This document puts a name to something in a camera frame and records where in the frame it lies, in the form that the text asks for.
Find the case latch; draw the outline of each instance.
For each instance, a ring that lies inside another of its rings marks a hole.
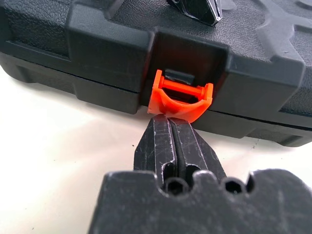
[[[157,70],[153,84],[152,95],[148,112],[165,114],[167,117],[176,117],[189,121],[198,119],[211,105],[214,85],[208,83],[205,87],[192,87],[182,83],[165,79],[161,70]],[[195,103],[188,103],[183,99],[169,96],[167,93],[182,93],[196,98]]]

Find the orange latch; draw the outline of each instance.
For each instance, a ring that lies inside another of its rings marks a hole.
[[[157,70],[153,84],[152,95],[148,105],[148,112],[165,114],[167,117],[176,117],[189,121],[198,119],[211,105],[214,85],[208,83],[205,87],[192,87],[165,79],[162,71]],[[197,98],[196,103],[186,103],[170,98],[163,88],[188,94]]]

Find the white table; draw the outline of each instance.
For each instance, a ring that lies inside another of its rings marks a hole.
[[[131,170],[151,115],[113,111],[0,68],[0,233],[86,234],[104,174]],[[312,144],[287,148],[199,131],[227,175],[283,168],[310,187]]]

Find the tool case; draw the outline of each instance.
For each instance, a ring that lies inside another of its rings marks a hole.
[[[221,9],[212,27],[166,0],[0,0],[0,65],[131,114],[149,105],[161,70],[213,84],[196,129],[311,142],[312,1],[222,0]]]

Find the textured plastic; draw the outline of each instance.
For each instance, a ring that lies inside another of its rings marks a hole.
[[[0,64],[14,78],[128,113],[148,104],[157,69],[190,74],[194,86],[215,87],[198,129],[306,143],[312,136],[312,1],[221,4],[223,19],[209,27],[166,0],[0,0]],[[210,130],[210,113],[231,120]],[[238,119],[240,129],[232,126]],[[264,131],[263,124],[279,128]]]

